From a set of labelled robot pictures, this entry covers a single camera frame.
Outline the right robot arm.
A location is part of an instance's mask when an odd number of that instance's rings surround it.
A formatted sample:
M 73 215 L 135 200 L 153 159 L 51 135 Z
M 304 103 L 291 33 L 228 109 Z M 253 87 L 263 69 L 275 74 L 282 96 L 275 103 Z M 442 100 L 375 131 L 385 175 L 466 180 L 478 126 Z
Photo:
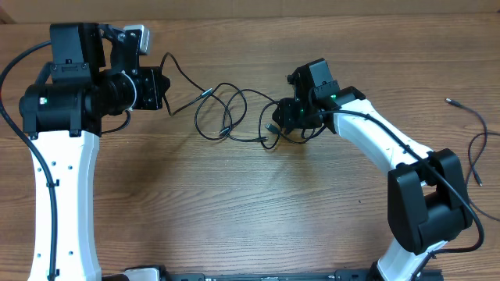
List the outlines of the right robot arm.
M 394 237 L 370 269 L 338 270 L 338 280 L 442 280 L 425 266 L 463 230 L 478 222 L 470 207 L 458 156 L 434 151 L 382 117 L 355 87 L 341 88 L 325 59 L 287 76 L 294 90 L 282 98 L 266 128 L 280 137 L 292 130 L 324 130 L 353 143 L 387 177 L 387 221 Z

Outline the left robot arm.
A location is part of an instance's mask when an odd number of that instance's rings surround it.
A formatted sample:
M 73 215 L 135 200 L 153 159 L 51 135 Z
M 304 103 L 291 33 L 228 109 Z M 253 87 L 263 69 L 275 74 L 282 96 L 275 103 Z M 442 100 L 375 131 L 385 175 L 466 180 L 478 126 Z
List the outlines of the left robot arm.
M 32 280 L 100 280 L 93 183 L 105 116 L 159 110 L 170 81 L 143 67 L 147 27 L 98 23 L 50 27 L 52 60 L 20 99 L 34 146 L 35 242 Z

